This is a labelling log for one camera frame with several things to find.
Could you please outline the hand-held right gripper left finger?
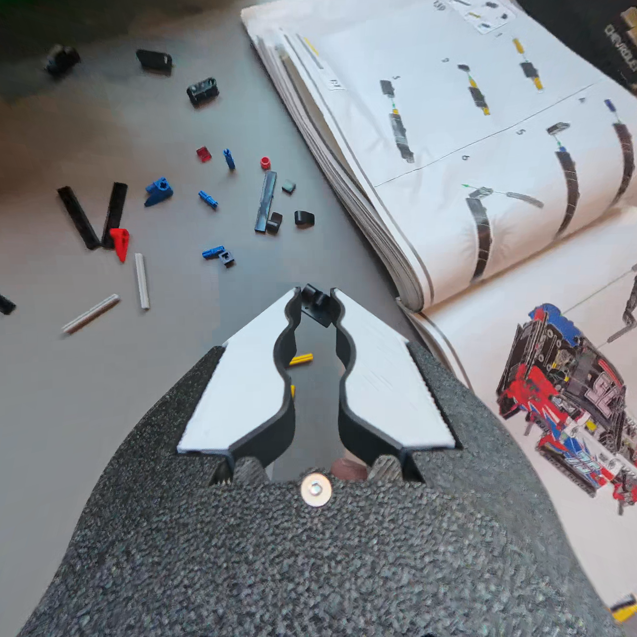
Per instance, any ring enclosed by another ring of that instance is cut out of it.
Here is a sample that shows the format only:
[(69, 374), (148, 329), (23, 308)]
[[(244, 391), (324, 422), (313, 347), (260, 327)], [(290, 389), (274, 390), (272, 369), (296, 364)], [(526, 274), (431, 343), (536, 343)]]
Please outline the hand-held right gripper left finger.
[(231, 468), (253, 457), (267, 467), (289, 448), (296, 414), (287, 367), (300, 321), (294, 287), (223, 344), (177, 453), (223, 456)]

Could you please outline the open instruction booklet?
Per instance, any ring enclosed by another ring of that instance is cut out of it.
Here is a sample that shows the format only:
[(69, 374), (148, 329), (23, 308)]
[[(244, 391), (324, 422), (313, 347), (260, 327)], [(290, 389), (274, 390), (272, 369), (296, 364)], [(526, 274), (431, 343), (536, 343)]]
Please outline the open instruction booklet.
[(241, 18), (398, 305), (544, 483), (589, 634), (635, 636), (636, 99), (511, 1)]

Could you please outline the black chunky connector brick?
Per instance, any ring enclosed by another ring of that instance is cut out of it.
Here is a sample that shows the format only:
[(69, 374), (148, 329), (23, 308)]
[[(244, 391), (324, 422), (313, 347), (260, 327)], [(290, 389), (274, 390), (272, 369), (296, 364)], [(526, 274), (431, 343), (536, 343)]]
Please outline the black chunky connector brick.
[(80, 61), (80, 54), (75, 48), (56, 44), (48, 52), (44, 70), (54, 77), (63, 76), (79, 64)]

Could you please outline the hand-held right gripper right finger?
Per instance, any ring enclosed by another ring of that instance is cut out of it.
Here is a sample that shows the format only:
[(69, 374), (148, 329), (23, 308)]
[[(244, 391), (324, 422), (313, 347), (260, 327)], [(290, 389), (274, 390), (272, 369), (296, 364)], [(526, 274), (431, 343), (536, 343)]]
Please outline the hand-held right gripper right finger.
[(339, 381), (338, 432), (368, 467), (382, 456), (399, 472), (413, 454), (452, 450), (457, 439), (409, 349), (409, 340), (338, 288), (330, 291)]

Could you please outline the black hinge plate brick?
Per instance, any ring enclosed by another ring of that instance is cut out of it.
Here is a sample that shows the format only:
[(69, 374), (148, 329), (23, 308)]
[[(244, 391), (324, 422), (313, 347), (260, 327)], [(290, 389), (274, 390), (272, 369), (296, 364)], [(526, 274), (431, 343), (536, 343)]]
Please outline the black hinge plate brick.
[(301, 290), (301, 309), (315, 322), (328, 328), (332, 323), (331, 294), (307, 283)]

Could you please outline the blue angled brick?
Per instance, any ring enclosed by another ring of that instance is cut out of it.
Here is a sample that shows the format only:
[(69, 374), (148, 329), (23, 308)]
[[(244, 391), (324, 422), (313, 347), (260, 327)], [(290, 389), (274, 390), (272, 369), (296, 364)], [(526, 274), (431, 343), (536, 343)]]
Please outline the blue angled brick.
[(149, 208), (173, 196), (173, 189), (166, 177), (161, 177), (145, 187), (147, 198), (144, 206)]

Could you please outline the short black holed beam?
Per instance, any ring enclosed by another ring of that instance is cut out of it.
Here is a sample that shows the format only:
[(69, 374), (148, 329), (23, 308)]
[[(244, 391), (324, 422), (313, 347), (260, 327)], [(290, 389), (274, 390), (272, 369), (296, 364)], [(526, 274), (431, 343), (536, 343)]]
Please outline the short black holed beam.
[(204, 105), (219, 96), (219, 88), (214, 77), (190, 84), (186, 92), (193, 107)]

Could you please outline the black sloped brick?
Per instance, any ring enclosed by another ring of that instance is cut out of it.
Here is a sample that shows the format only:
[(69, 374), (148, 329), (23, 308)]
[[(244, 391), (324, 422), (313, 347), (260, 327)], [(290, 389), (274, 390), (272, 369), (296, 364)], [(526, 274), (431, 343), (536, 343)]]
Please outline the black sloped brick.
[(169, 53), (154, 50), (137, 49), (136, 58), (141, 67), (146, 71), (152, 71), (164, 75), (171, 75), (173, 59)]

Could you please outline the grey desk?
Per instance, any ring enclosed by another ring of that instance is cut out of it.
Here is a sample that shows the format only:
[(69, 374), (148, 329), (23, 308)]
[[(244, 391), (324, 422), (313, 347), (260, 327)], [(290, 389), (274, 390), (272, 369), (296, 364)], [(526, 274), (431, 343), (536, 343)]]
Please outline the grey desk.
[[(41, 2), (1, 11), (1, 635), (15, 636), (59, 566), (121, 442), (212, 346), (295, 285), (339, 287), (408, 339), (384, 265), (323, 176), (240, 18), (255, 1)], [(81, 61), (44, 70), (54, 45)], [(137, 49), (172, 56), (144, 70)], [(187, 87), (214, 77), (193, 107)], [(196, 149), (207, 147), (202, 163)], [(223, 150), (229, 148), (236, 170)], [(254, 231), (268, 156), (277, 235)], [(146, 208), (166, 177), (173, 196)], [(286, 180), (292, 195), (282, 192)], [(113, 183), (127, 184), (115, 250), (89, 250), (60, 200), (70, 187), (102, 241)], [(216, 210), (203, 202), (203, 190)], [(314, 214), (297, 227), (294, 212)], [(202, 252), (223, 245), (226, 268)], [(145, 258), (140, 308), (134, 254)], [(121, 301), (71, 335), (62, 328)]]

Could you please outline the long black beam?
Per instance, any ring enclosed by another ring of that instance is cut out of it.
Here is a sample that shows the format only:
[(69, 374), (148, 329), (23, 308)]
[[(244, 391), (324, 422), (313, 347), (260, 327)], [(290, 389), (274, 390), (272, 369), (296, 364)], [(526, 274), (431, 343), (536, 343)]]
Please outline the long black beam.
[(104, 249), (114, 249), (114, 240), (110, 231), (120, 228), (127, 189), (128, 186), (125, 183), (119, 181), (113, 183), (101, 241), (101, 246)]
[(91, 251), (100, 248), (102, 246), (101, 241), (72, 188), (68, 186), (61, 187), (57, 189), (57, 193), (86, 248)]

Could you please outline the long black tile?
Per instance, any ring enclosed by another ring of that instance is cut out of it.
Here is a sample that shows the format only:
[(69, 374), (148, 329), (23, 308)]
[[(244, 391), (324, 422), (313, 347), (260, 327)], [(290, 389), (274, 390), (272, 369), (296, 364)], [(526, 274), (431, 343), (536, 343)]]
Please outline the long black tile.
[(259, 208), (255, 221), (254, 231), (257, 233), (265, 233), (266, 225), (269, 218), (271, 203), (273, 200), (276, 185), (276, 172), (268, 170), (265, 172), (264, 183), (260, 195)]

